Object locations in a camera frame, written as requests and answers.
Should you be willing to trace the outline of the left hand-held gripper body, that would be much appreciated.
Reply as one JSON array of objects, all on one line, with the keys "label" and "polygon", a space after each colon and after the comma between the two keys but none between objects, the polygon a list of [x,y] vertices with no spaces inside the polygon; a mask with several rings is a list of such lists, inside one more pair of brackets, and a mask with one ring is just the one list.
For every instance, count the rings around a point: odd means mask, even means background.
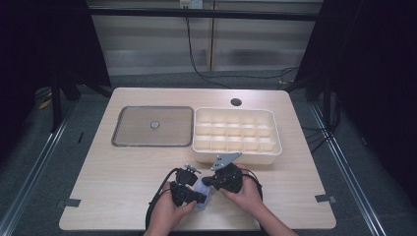
[{"label": "left hand-held gripper body", "polygon": [[195,192],[192,187],[198,181],[199,170],[186,164],[185,168],[177,168],[175,180],[170,183],[170,192],[173,203],[177,207],[181,207],[184,203],[189,204],[195,202]]}]

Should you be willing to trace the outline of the black metal stand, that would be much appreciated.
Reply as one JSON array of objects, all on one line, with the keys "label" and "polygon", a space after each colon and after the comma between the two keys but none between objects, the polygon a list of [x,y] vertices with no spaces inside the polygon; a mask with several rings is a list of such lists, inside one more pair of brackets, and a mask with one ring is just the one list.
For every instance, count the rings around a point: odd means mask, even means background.
[{"label": "black metal stand", "polygon": [[78,101],[81,98],[79,86],[86,86],[88,89],[110,97],[112,89],[108,86],[101,86],[92,81],[87,80],[74,73],[64,73],[63,75],[53,74],[51,77],[51,100],[53,111],[53,123],[51,132],[54,133],[63,123],[61,93],[70,101]]},{"label": "black metal stand", "polygon": [[287,92],[293,92],[296,89],[304,89],[305,97],[309,102],[317,102],[319,100],[322,102],[322,116],[325,129],[328,132],[333,132],[339,123],[339,114],[338,108],[335,106],[335,116],[331,115],[330,77],[322,72],[309,73],[306,76],[300,76],[300,72],[298,72],[295,81],[284,88]]}]

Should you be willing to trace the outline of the black metal crossbar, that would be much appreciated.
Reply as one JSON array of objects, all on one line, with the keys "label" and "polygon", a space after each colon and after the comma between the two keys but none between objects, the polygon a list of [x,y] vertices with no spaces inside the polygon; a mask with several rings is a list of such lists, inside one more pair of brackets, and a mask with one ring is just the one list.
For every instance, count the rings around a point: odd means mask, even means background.
[{"label": "black metal crossbar", "polygon": [[211,19],[245,19],[277,21],[317,21],[319,14],[249,12],[223,10],[181,10],[181,9],[131,9],[131,8],[88,8],[91,15],[100,16],[138,16],[138,17],[179,17]]}]

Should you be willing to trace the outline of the cream divided storage box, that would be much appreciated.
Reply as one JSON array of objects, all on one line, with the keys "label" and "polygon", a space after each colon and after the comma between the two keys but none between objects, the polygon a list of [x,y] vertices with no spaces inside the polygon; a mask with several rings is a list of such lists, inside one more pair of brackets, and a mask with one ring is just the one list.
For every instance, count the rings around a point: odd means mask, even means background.
[{"label": "cream divided storage box", "polygon": [[205,107],[195,111],[193,150],[198,162],[241,152],[236,163],[270,165],[282,145],[271,111]]}]

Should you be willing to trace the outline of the white wall outlet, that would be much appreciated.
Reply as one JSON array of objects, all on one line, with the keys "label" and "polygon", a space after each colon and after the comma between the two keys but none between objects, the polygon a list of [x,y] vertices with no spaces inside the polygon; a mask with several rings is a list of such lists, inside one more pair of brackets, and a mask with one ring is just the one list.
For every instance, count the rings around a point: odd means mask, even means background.
[{"label": "white wall outlet", "polygon": [[202,10],[204,8],[203,0],[179,0],[181,9],[196,9]]}]

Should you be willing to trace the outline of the grey tape piece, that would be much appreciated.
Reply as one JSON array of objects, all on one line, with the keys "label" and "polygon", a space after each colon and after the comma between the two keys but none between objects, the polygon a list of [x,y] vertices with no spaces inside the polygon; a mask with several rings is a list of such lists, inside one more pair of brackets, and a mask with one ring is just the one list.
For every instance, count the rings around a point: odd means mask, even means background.
[{"label": "grey tape piece", "polygon": [[65,199],[60,200],[57,202],[56,206],[58,208],[65,208],[65,207],[78,207],[81,201],[77,199]]},{"label": "grey tape piece", "polygon": [[323,203],[323,202],[329,202],[330,204],[335,204],[336,203],[336,198],[334,196],[330,196],[330,195],[327,195],[327,194],[316,195],[315,199],[316,199],[317,203]]}]

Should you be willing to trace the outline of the person's right hand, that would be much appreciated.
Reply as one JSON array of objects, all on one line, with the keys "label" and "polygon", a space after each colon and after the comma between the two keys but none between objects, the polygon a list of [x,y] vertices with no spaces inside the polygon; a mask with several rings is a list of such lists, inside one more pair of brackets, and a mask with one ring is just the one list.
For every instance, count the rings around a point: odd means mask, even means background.
[{"label": "person's right hand", "polygon": [[244,165],[238,164],[237,167],[243,173],[241,190],[238,193],[231,193],[220,189],[220,193],[242,210],[249,214],[255,214],[259,208],[264,206],[257,183],[249,177],[249,172]]}]

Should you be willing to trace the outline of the grey metal tray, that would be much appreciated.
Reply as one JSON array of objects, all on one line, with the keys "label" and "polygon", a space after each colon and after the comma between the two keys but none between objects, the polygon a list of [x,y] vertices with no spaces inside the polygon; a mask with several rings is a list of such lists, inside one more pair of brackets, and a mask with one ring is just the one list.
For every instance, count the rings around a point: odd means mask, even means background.
[{"label": "grey metal tray", "polygon": [[116,147],[187,147],[193,123],[194,110],[189,106],[126,106],[111,142]]}]

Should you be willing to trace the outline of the dark curtain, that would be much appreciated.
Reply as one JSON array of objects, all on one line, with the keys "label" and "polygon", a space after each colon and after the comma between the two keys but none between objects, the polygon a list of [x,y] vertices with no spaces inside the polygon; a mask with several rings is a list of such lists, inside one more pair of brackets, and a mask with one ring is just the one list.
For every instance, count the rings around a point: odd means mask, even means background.
[{"label": "dark curtain", "polygon": [[417,207],[417,0],[323,0],[296,81],[330,87]]},{"label": "dark curtain", "polygon": [[79,98],[111,85],[87,0],[0,0],[0,161],[17,145],[38,89]]}]

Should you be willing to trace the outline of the person's left hand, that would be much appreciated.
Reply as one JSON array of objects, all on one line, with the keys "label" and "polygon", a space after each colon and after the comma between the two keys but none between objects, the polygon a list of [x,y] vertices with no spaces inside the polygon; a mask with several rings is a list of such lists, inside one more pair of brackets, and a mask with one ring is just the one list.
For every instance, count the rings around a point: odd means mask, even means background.
[{"label": "person's left hand", "polygon": [[172,202],[171,192],[169,190],[170,184],[166,183],[160,195],[159,200],[151,213],[149,228],[170,228],[171,231],[179,225],[183,217],[190,214],[195,206],[196,202],[191,202],[185,206],[178,207]]}]

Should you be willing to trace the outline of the metal floor rail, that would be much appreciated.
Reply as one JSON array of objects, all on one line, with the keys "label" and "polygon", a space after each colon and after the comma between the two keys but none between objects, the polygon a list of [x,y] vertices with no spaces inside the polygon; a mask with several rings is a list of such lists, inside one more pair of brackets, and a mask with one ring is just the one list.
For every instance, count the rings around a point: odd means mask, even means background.
[{"label": "metal floor rail", "polygon": [[327,146],[371,234],[373,236],[387,236],[378,215],[376,214],[369,199],[365,195],[334,134],[331,133],[326,127],[324,114],[321,111],[320,107],[317,104],[312,104],[311,110],[314,114],[316,122],[322,129],[322,132],[325,137],[325,142],[327,143]]},{"label": "metal floor rail", "polygon": [[12,236],[58,146],[77,101],[65,102],[63,118],[53,125],[53,108],[35,109],[29,126],[0,170],[0,236]]}]

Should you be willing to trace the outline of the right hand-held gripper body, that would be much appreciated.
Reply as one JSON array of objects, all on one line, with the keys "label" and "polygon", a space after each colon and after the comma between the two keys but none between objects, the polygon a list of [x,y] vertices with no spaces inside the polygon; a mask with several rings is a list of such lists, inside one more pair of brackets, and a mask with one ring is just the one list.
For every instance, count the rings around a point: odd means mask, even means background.
[{"label": "right hand-held gripper body", "polygon": [[211,167],[214,172],[211,183],[217,189],[224,189],[231,193],[238,193],[242,189],[242,171],[233,163],[242,155],[241,152],[222,153],[216,157]]}]

